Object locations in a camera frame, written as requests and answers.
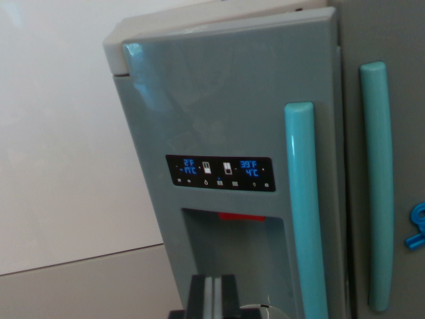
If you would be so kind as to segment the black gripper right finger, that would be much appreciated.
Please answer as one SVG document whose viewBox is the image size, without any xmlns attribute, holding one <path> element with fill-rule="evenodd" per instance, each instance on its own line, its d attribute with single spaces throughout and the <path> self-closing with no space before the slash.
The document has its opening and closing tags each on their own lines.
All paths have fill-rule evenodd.
<svg viewBox="0 0 425 319">
<path fill-rule="evenodd" d="M 240 318 L 240 303 L 234 274 L 214 280 L 213 318 Z"/>
</svg>

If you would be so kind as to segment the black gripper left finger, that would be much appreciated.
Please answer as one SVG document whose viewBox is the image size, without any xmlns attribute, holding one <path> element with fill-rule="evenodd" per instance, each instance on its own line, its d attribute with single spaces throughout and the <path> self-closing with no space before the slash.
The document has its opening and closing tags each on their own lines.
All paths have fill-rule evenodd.
<svg viewBox="0 0 425 319">
<path fill-rule="evenodd" d="M 213 318 L 213 278 L 193 275 L 187 303 L 187 318 Z"/>
</svg>

